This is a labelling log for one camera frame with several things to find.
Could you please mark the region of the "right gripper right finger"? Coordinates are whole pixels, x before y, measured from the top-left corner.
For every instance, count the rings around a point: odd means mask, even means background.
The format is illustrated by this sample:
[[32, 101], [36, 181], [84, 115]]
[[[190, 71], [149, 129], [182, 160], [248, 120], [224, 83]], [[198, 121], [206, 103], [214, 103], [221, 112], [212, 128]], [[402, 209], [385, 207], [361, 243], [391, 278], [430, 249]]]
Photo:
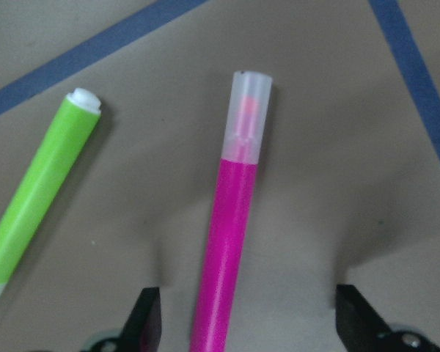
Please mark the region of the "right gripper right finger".
[[346, 351], [396, 351], [392, 330], [353, 285], [336, 286], [335, 326]]

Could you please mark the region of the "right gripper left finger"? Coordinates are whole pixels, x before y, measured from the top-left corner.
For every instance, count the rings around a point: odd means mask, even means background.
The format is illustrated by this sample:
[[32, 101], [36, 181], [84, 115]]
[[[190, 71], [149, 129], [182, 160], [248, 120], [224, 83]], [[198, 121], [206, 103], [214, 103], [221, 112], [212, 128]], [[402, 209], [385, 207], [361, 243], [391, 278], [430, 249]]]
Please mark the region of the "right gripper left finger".
[[162, 332], [161, 294], [158, 287], [144, 288], [120, 333], [121, 351], [156, 352]]

